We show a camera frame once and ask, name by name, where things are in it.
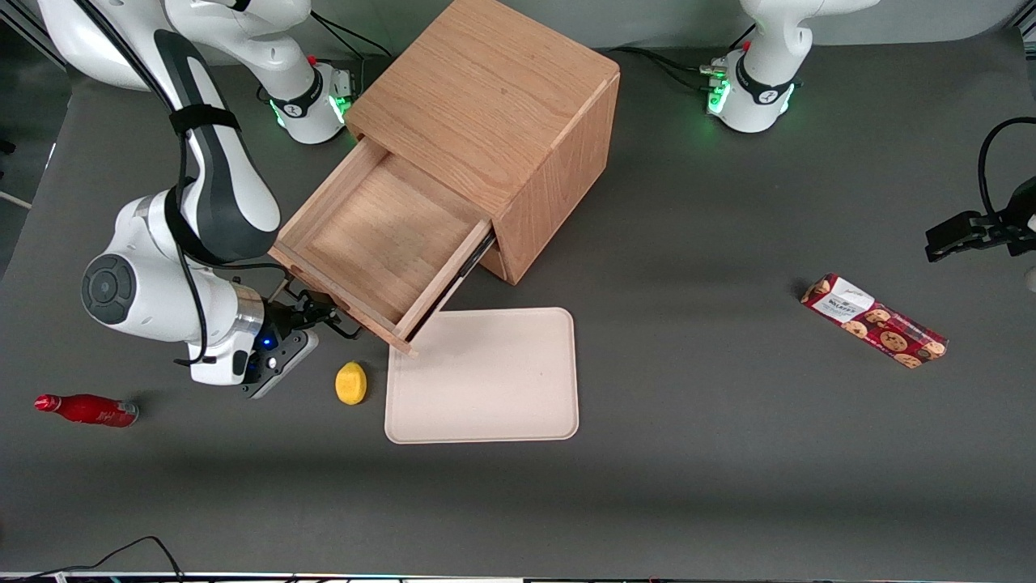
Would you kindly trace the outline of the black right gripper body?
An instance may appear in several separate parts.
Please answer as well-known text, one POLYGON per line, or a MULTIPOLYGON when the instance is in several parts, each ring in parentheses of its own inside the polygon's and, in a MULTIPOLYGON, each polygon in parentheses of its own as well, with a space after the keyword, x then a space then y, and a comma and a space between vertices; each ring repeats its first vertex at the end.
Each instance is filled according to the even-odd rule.
POLYGON ((263 302, 263 322, 261 326, 261 349, 270 351, 293 332, 307 330, 313 326, 308 317, 308 302, 301 299, 293 304, 277 301, 263 302))

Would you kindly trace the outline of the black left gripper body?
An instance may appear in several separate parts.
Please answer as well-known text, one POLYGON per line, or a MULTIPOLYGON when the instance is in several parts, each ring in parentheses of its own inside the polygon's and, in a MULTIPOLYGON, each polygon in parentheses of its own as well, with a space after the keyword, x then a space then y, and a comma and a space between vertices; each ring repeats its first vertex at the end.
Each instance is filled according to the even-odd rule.
POLYGON ((1010 256, 1035 251, 1035 177, 1021 182, 1005 207, 1004 224, 1014 236, 1007 243, 1010 256))

